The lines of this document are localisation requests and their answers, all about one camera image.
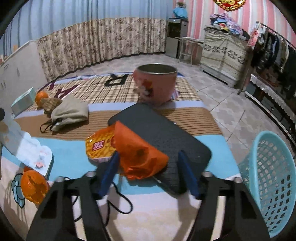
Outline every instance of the white cabinet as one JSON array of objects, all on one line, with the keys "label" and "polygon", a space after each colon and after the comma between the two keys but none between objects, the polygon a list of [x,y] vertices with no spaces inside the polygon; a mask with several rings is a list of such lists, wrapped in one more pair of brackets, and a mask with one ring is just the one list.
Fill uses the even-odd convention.
[{"label": "white cabinet", "polygon": [[36,42],[29,41],[0,67],[0,106],[12,113],[11,105],[17,97],[31,87],[36,90],[46,83]]}]

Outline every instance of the black tablet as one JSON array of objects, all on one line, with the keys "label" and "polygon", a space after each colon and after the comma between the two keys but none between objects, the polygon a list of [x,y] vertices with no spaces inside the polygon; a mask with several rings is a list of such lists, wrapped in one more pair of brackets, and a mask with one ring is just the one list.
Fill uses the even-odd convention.
[{"label": "black tablet", "polygon": [[150,145],[169,157],[167,166],[154,176],[166,191],[181,194],[186,185],[177,168],[178,152],[185,151],[197,180],[211,159],[210,149],[185,130],[155,112],[144,103],[124,109],[108,120],[108,125],[120,121]]}]

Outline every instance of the blue curtain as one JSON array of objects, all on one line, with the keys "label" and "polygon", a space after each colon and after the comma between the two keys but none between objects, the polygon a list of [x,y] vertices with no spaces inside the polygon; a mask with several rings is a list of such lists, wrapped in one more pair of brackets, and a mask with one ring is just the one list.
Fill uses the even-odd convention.
[{"label": "blue curtain", "polygon": [[173,0],[29,0],[0,39],[0,54],[76,23],[102,18],[168,19]]}]

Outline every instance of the black drawstring cord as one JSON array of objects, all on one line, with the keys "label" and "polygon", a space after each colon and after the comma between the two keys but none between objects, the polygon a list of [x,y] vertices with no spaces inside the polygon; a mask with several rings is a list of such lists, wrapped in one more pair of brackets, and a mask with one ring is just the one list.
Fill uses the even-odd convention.
[{"label": "black drawstring cord", "polygon": [[130,214],[132,211],[133,211],[133,204],[131,203],[131,201],[126,197],[124,196],[123,194],[121,194],[118,189],[117,189],[117,186],[115,185],[114,182],[112,182],[112,184],[114,185],[114,188],[115,188],[115,192],[121,196],[122,198],[124,198],[130,205],[131,209],[128,211],[128,212],[123,212],[121,211],[120,209],[118,209],[113,203],[111,203],[109,200],[107,200],[107,208],[108,208],[108,211],[107,211],[107,217],[106,217],[106,223],[105,223],[105,226],[108,225],[109,223],[109,219],[110,219],[110,205],[118,212],[120,212],[121,214]]},{"label": "black drawstring cord", "polygon": [[[54,122],[52,122],[51,120],[43,123],[41,126],[40,126],[40,131],[42,133],[45,133],[46,130],[49,128],[50,131],[52,131],[52,128],[58,123],[58,122],[61,122],[63,119],[62,118],[57,118]],[[41,130],[41,127],[44,126],[44,125],[47,125],[47,127],[43,130]]]},{"label": "black drawstring cord", "polygon": [[[121,214],[130,214],[130,213],[133,211],[133,204],[132,204],[132,202],[131,202],[126,196],[124,196],[122,193],[120,193],[120,192],[118,191],[118,188],[117,188],[117,186],[115,185],[114,182],[112,182],[112,184],[114,185],[115,192],[116,192],[119,196],[121,196],[122,198],[124,198],[124,199],[129,203],[131,209],[130,209],[128,212],[123,212],[123,211],[121,211],[120,209],[118,209],[113,203],[111,203],[109,200],[107,200],[107,217],[106,217],[105,227],[108,225],[108,223],[109,223],[109,219],[110,219],[110,211],[111,211],[111,210],[110,210],[110,206],[112,206],[116,211],[118,211],[118,212],[121,213]],[[74,204],[75,204],[76,201],[78,200],[78,197],[79,197],[79,196],[76,196],[74,202],[72,203],[72,206],[74,206]],[[81,214],[80,214],[78,218],[74,219],[74,222],[79,221],[81,218],[82,218],[82,216],[81,216]]]}]

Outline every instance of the metal bucket rim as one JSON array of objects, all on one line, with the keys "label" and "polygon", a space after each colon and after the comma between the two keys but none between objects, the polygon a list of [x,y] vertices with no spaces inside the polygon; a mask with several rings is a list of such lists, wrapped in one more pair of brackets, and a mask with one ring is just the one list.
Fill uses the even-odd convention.
[{"label": "metal bucket rim", "polygon": [[[150,71],[145,71],[145,70],[142,70],[141,68],[144,67],[144,66],[148,66],[148,65],[162,65],[162,66],[165,66],[165,67],[169,67],[171,68],[172,71],[170,72],[150,72]],[[145,74],[174,74],[174,73],[177,73],[177,69],[171,65],[167,65],[167,64],[161,64],[161,63],[153,63],[153,64],[143,64],[139,67],[137,67],[137,70],[141,73],[145,73]]]}]

